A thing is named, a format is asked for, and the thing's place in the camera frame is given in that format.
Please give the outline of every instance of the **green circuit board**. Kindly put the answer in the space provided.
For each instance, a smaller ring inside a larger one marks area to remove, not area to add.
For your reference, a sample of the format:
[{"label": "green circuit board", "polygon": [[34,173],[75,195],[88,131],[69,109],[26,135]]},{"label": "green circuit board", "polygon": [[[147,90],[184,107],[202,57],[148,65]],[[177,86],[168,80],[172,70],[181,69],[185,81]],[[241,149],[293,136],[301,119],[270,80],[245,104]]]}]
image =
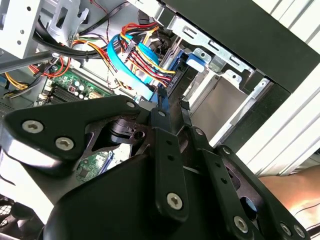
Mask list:
[{"label": "green circuit board", "polygon": [[85,183],[96,176],[106,163],[111,152],[99,152],[95,155],[89,156],[79,163],[76,169],[76,179],[81,183]]},{"label": "green circuit board", "polygon": [[108,97],[113,95],[112,93],[102,91],[100,88],[94,86],[93,84],[85,80],[82,80],[81,78],[69,71],[66,72],[63,76],[56,77],[52,80],[52,83],[58,84],[65,90],[68,90],[70,86],[74,86],[74,88],[77,90],[79,86],[75,85],[76,82],[78,82],[79,86],[84,86],[84,90],[82,92],[86,93],[87,96],[89,96],[90,93],[97,93],[102,97]]}]

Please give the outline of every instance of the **bolt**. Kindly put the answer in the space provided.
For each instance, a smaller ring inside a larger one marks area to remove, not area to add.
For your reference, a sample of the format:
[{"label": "bolt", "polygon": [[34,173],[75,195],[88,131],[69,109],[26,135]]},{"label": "bolt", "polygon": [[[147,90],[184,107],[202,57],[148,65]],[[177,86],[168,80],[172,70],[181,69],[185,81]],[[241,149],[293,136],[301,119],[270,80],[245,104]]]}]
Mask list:
[{"label": "bolt", "polygon": [[233,218],[234,224],[235,226],[244,234],[246,234],[248,232],[248,226],[245,222],[245,220],[242,219],[242,217],[240,216],[235,216]]},{"label": "bolt", "polygon": [[132,102],[130,102],[130,101],[127,101],[126,104],[127,104],[130,108],[134,108],[134,107],[135,107],[135,105],[134,105]]},{"label": "bolt", "polygon": [[291,231],[290,231],[290,229],[287,227],[287,225],[285,225],[284,223],[280,223],[280,226],[281,226],[282,230],[283,230],[288,236],[291,236]]},{"label": "bolt", "polygon": [[159,111],[158,112],[162,117],[165,117],[166,116],[166,114],[163,112],[163,111]]},{"label": "bolt", "polygon": [[169,204],[169,206],[171,208],[173,208],[174,210],[182,209],[183,202],[182,202],[181,198],[177,194],[175,194],[173,192],[169,193],[166,196],[166,201]]},{"label": "bolt", "polygon": [[223,148],[223,151],[224,151],[226,154],[230,154],[230,153],[231,153],[231,152],[229,151],[229,149],[226,148],[226,147]]},{"label": "bolt", "polygon": [[302,237],[303,239],[306,237],[304,231],[302,231],[300,227],[298,227],[297,225],[294,225],[293,227],[294,227],[294,230],[296,231],[296,233],[297,233],[300,237]]},{"label": "bolt", "polygon": [[28,120],[22,123],[22,129],[31,134],[38,134],[42,132],[44,126],[39,121]]},{"label": "bolt", "polygon": [[74,142],[68,137],[59,137],[55,140],[55,145],[58,149],[69,151],[74,148]]},{"label": "bolt", "polygon": [[52,70],[55,71],[55,72],[58,71],[58,66],[57,65],[53,65],[52,66]]},{"label": "bolt", "polygon": [[199,135],[203,135],[203,134],[204,134],[204,132],[201,131],[201,129],[199,129],[199,128],[196,128],[195,131],[196,131],[196,133],[199,134]]}]

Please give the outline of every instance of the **motherboard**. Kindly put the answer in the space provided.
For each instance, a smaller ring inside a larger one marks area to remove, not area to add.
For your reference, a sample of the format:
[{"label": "motherboard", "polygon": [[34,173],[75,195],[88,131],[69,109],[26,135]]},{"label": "motherboard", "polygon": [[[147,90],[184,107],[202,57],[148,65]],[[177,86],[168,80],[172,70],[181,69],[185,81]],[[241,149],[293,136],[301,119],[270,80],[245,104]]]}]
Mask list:
[{"label": "motherboard", "polygon": [[63,76],[47,79],[39,94],[37,104],[61,104],[80,100],[97,99],[114,95],[68,71]]}]

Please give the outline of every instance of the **wire bundle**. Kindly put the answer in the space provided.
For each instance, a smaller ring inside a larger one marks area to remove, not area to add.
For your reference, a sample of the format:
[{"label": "wire bundle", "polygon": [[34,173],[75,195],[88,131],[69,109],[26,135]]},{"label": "wire bundle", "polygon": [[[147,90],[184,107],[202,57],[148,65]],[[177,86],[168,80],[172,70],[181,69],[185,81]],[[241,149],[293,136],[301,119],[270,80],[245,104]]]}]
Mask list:
[{"label": "wire bundle", "polygon": [[[125,52],[126,48],[128,47],[128,44],[132,41],[128,37],[126,37],[126,34],[131,35],[130,33],[135,33],[135,31],[145,31],[146,36],[144,37],[143,41],[142,39],[139,40],[142,41],[142,44],[146,44],[149,37],[158,30],[158,24],[156,22],[152,22],[150,24],[146,25],[139,25],[136,23],[129,23],[122,27],[122,31],[120,34],[120,37],[118,38],[118,42],[121,47],[121,51]],[[138,46],[138,44],[135,45],[135,48],[133,51],[130,52],[128,59],[131,64],[132,72],[136,73],[136,68],[145,73],[147,76],[151,77],[155,81],[161,83],[164,87],[167,87],[169,82],[172,80],[173,74],[175,74],[175,71],[169,71],[165,70],[161,67],[159,67],[157,64],[154,63],[152,59],[150,59]]]}]

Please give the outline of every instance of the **screw head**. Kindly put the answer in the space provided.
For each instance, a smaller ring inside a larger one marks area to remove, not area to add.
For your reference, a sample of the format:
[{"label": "screw head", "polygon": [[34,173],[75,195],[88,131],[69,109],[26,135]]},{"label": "screw head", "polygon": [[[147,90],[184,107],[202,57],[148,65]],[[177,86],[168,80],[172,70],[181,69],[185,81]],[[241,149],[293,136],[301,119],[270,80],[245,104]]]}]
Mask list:
[{"label": "screw head", "polygon": [[44,126],[39,121],[27,120],[22,123],[22,129],[30,134],[38,134],[43,131]]},{"label": "screw head", "polygon": [[135,107],[135,105],[134,105],[132,102],[130,102],[130,101],[127,101],[126,104],[127,104],[130,108],[134,108],[134,107]]},{"label": "screw head", "polygon": [[182,202],[182,199],[177,194],[170,192],[166,196],[166,201],[169,204],[169,206],[174,210],[182,209],[183,202]]},{"label": "screw head", "polygon": [[52,70],[56,72],[58,70],[58,66],[57,65],[53,65],[52,66]]},{"label": "screw head", "polygon": [[240,216],[235,216],[233,218],[235,226],[244,234],[248,232],[248,225],[246,224],[245,220],[242,219]]},{"label": "screw head", "polygon": [[69,151],[75,146],[74,141],[68,137],[59,137],[57,140],[55,140],[55,145],[58,149],[63,151]]},{"label": "screw head", "polygon": [[297,225],[294,225],[294,230],[296,231],[296,233],[302,237],[303,239],[306,237],[304,231],[302,231],[302,229],[300,227],[298,227]]},{"label": "screw head", "polygon": [[226,154],[231,154],[230,150],[226,147],[223,148],[223,151],[226,153]]},{"label": "screw head", "polygon": [[166,114],[163,112],[163,111],[158,111],[158,113],[162,116],[162,117],[165,117]]},{"label": "screw head", "polygon": [[196,131],[196,133],[199,134],[199,135],[203,135],[203,134],[204,134],[204,132],[203,132],[201,129],[199,129],[199,128],[196,128],[195,131]]},{"label": "screw head", "polygon": [[282,230],[288,235],[288,236],[291,236],[291,231],[290,229],[287,227],[287,225],[285,225],[284,223],[280,223],[280,226],[282,228]]}]

